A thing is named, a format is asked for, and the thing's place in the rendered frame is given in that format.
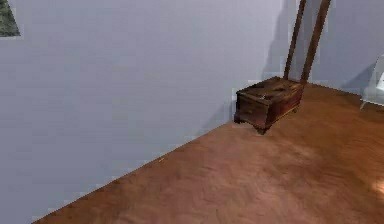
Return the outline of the dark brown wooden chest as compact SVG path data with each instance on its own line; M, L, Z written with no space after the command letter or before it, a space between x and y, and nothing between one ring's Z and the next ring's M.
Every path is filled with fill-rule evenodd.
M236 92L235 123L248 123L264 135L290 112L296 113L304 85L298 81L272 77Z

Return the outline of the white chair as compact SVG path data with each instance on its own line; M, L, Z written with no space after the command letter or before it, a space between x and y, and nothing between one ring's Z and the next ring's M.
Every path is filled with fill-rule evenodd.
M371 78L367 87L364 89L360 109L363 109L366 103L384 106L384 54L378 57Z

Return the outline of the dark green framed picture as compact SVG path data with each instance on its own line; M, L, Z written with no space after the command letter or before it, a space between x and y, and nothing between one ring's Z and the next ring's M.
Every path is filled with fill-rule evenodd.
M0 37L19 36L20 31L7 0L0 0Z

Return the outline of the brown wooden post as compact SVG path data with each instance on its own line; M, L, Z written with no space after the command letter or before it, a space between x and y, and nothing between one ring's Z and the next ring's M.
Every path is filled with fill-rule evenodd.
M303 85L308 82L309 74L311 72L312 64L316 55L317 47L321 38L330 3L331 0L321 0L320 2L320 7L316 17L316 23L313 29L311 41L308 47L308 52L300 79L300 83Z
M297 16L296 16L296 20L295 20L295 24L294 24L293 33L292 33L290 48L289 48L289 52L288 52L288 56L287 56L287 60L286 60L285 69L284 69L283 79L286 79L286 80L289 79L290 68L291 68L291 64L292 64L292 60L293 60L293 56L294 56L294 51L296 49L297 38L299 35L306 2L307 2L307 0L300 0L299 1L299 7L298 7Z

